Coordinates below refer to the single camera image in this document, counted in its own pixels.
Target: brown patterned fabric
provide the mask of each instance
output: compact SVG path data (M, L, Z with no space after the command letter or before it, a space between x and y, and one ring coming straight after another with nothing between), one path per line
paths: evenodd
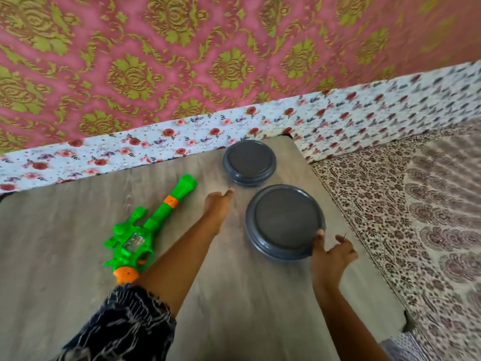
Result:
M480 360L481 119L312 168L429 357Z

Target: toy gun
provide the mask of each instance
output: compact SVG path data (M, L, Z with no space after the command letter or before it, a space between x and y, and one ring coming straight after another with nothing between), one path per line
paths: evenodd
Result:
M105 247L113 249L113 259L105 262L105 266L112 266L118 285L131 283L150 265L154 258L153 238L179 201L196 186L197 181L191 175L183 175L143 226L134 225L147 213L142 206L138 206L127 221L113 226L113 236L104 243Z

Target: gray wood surface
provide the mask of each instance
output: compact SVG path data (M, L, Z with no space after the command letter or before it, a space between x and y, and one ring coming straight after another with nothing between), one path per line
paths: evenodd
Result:
M359 260L341 290L377 340L397 334L402 306L314 172L288 137L265 142L278 159L262 186L287 183L310 193L334 234L347 234ZM199 218L212 191L236 189L232 212L177 317L167 356L175 360L336 360L338 356L311 288L310 260L272 262L247 242L244 214L253 195L222 169L225 150L112 172L11 195L0 203L0 359L53 357L115 285L102 243L136 206L151 214L189 173L199 182L168 218L156 240L161 255Z

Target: container lid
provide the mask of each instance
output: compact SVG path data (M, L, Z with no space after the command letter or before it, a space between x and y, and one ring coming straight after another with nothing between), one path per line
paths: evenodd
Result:
M295 186L268 186L247 207L249 239L271 258L295 260L310 256L318 229L326 229L321 208L312 196Z
M276 156L268 145L259 140L241 140L224 154L224 169L241 185L256 186L276 170Z

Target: wall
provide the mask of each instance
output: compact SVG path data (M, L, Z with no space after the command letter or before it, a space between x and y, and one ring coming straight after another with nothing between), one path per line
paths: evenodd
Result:
M104 119L93 110L92 119ZM0 193L290 133L309 162L481 116L481 61L14 151Z
M480 6L0 0L0 153L474 61Z

